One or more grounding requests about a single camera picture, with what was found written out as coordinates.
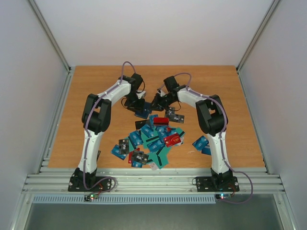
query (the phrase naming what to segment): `white wall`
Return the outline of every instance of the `white wall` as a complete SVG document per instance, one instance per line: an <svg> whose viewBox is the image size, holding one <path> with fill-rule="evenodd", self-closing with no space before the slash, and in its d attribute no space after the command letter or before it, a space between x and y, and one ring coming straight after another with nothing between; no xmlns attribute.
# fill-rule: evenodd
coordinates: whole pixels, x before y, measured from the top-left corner
<svg viewBox="0 0 307 230"><path fill-rule="evenodd" d="M272 0L36 0L75 65L237 65Z"/></svg>
<svg viewBox="0 0 307 230"><path fill-rule="evenodd" d="M307 226L306 15L306 0L282 0L241 72L264 153L301 230Z"/></svg>
<svg viewBox="0 0 307 230"><path fill-rule="evenodd" d="M64 67L26 0L0 1L0 228L34 173Z"/></svg>

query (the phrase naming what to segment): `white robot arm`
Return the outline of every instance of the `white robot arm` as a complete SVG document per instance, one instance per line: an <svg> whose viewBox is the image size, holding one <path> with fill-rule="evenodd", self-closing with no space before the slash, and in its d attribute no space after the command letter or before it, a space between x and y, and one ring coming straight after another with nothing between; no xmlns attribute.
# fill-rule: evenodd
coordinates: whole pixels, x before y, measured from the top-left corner
<svg viewBox="0 0 307 230"><path fill-rule="evenodd" d="M191 93L190 88L188 89L183 88L179 90L177 95L180 102L187 103L194 108L196 108L197 102L204 101L203 97ZM227 162L228 165L230 165L228 162L228 157L226 152L225 136L226 136L226 131L222 132L222 141L221 141L220 136L218 134L214 136L212 136L210 133L207 134L207 138L210 144L211 156L212 156L212 170L215 171L217 174L225 173L229 170L228 166L225 164L225 162ZM223 158L221 150L222 143L223 143L225 159Z"/></svg>
<svg viewBox="0 0 307 230"><path fill-rule="evenodd" d="M131 77L123 76L122 80L118 80L105 92L98 95L88 95L82 115L83 127L85 128L82 157L71 176L69 191L86 192L89 188L95 189L97 187L95 184L100 181L96 177L98 149L102 136L111 122L111 107L125 96L127 109L135 112L141 111L145 103L143 97L146 94L145 91L138 91L142 83L142 77L134 73ZM93 110L94 107L100 109L99 112Z"/></svg>
<svg viewBox="0 0 307 230"><path fill-rule="evenodd" d="M112 88L115 88L110 93L106 93ZM103 100L109 100L111 102L111 107L123 96L130 93L131 90L131 84L128 83L126 80L123 80L121 84L119 84L119 80L109 89L107 89L105 92L102 92L98 94L97 96L100 97L104 94L106 94L103 97ZM88 129L88 132L90 133L90 136L87 134L86 131L84 131L85 140L83 145L83 151L82 151L82 157L80 160L80 163L78 167L83 171L83 163L84 163L84 156L85 156L85 150L86 150L86 164L85 164L85 172L92 174L97 169L97 155L99 151L100 141L105 132L99 132L95 134L94 131L91 131Z"/></svg>

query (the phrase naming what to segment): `wooden table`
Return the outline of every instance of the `wooden table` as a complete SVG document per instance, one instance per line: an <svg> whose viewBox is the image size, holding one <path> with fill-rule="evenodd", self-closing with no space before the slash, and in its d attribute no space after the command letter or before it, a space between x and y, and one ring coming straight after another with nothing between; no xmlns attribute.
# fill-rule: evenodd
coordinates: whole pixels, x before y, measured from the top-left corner
<svg viewBox="0 0 307 230"><path fill-rule="evenodd" d="M145 99L152 101L156 89L163 79L179 72L190 72L193 79L190 87L206 95L217 94L225 107L229 124L226 146L230 164L233 167L263 167L262 155L249 116L246 101L234 66L136 66L146 83ZM76 168L82 154L84 129L81 116L87 95L103 92L120 76L121 66L77 66L72 79L68 98L59 125L49 167ZM131 76L132 68L126 66L124 74ZM177 77L179 84L186 84L188 75ZM211 157L203 155L192 143L203 135L197 120L196 110L181 104L177 114L185 116L184 124L171 123L185 132L184 144L173 147L168 154L168 168L211 167ZM164 116L164 112L155 112ZM135 130L135 121L141 120L134 113L124 109L120 102L112 107L111 124L100 144L99 168L129 168L128 158L124 161L110 152L118 140Z"/></svg>

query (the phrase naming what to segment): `purple cable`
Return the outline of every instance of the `purple cable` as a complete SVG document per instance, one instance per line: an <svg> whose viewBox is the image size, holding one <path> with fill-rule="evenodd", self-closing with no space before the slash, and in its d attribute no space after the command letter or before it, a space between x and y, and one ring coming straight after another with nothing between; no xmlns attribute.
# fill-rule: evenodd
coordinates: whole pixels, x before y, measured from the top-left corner
<svg viewBox="0 0 307 230"><path fill-rule="evenodd" d="M190 86L190 83L191 83L191 80L192 80L192 75L190 73L187 73L187 72L182 72L182 73L175 74L174 77L176 77L178 75L181 75L181 74L188 74L190 76L190 79L189 79L189 81L188 81L188 83L186 85L186 90L188 90L188 87ZM164 86L165 86L165 84L161 85L159 90L161 90Z"/></svg>
<svg viewBox="0 0 307 230"><path fill-rule="evenodd" d="M205 99L208 99L208 100L214 102L214 103L221 109L221 111L222 111L222 113L223 113L223 117L224 117L224 127L222 128L222 130L221 130L221 132L220 132L220 134L219 134L219 138L220 138L220 142L221 142L222 158L223 158L223 160L224 160L226 166L227 166L231 171L233 171L234 173L241 173L241 174L245 175L245 176L248 178L249 182L250 182L250 187L251 187L251 189L250 189L250 190L251 190L251 191L250 191L250 195L249 195L249 197L248 197L245 201L242 201L242 202L233 202L233 201L228 201L228 200L221 200L221 201L224 201L224 202L230 203L230 204L236 204L236 205L244 204L244 203L248 202L248 201L252 198L253 192L254 192L254 186L253 186L253 183L252 183L252 181L251 181L251 178L250 178L245 172L242 172L242 171L235 171L235 170L227 163L227 161L226 161L226 159L225 159L225 153L224 153L223 141L222 141L222 133L226 130L226 126L227 126L227 117L226 117L226 112L225 112L224 108L222 107L221 104L219 104L215 99L213 99L213 98L211 98L211 97L202 95L202 94L200 94L200 93L198 93L198 92L192 90L191 88L189 88L189 89L187 89L187 90L188 90L189 92L191 92L192 94L198 96L198 97L202 97L202 98L205 98Z"/></svg>
<svg viewBox="0 0 307 230"><path fill-rule="evenodd" d="M103 192L110 192L110 191L112 191L112 189L115 188L115 185L116 185L116 183L117 183L117 180L116 180L115 177L108 176L108 177L105 177L105 178L99 180L99 181L98 181L97 183L95 183L91 188L88 188L88 187L86 186L86 182L85 182L86 156L87 156L87 148L88 148L88 145L89 145L89 143L90 143L90 138L91 138L90 132L88 131L87 128L88 128L88 124L89 124L89 122L90 122L90 119L91 119L91 117L92 117L92 114L93 114L93 112L94 112L94 109L97 107L97 105L98 105L98 103L101 101L101 99L102 99L104 96L106 96L107 94L111 93L114 89L116 89L116 88L121 84L121 82L122 82L122 80L123 80L123 76L124 76L124 67L125 67L125 64L126 64L126 63L128 63L128 64L130 64L130 65L132 66L134 73L136 72L134 66L133 66L129 61L125 61L125 62L123 63L123 65L122 65L122 67L121 67L121 76L120 76L119 84L115 85L112 89L108 90L106 93L102 94L102 95L97 99L97 101L96 101L95 104L93 105L93 107L92 107L92 109L91 109L91 111L90 111L90 113L89 113L89 115L88 115L88 117L87 117L86 123L85 123L85 128L84 128L84 129L85 129L85 131L86 131L86 133L87 133L88 139L87 139L87 141L86 141L85 148L84 148L84 158L83 158L83 185L84 185L84 187L85 187L86 190L91 190L92 188L94 188L95 186L97 186L97 185L98 185L100 182L102 182L103 180L111 179L111 180L114 181L114 186L113 186L112 188L106 190L106 191L103 191Z"/></svg>
<svg viewBox="0 0 307 230"><path fill-rule="evenodd" d="M188 87L190 86L190 83L191 83L191 80L192 80L192 74L187 73L187 72L182 72L182 73L175 74L174 77L178 76L178 75L181 75L181 74L188 74L190 76L190 79L189 79L189 81L188 81L188 83L186 85L186 90L188 90Z"/></svg>

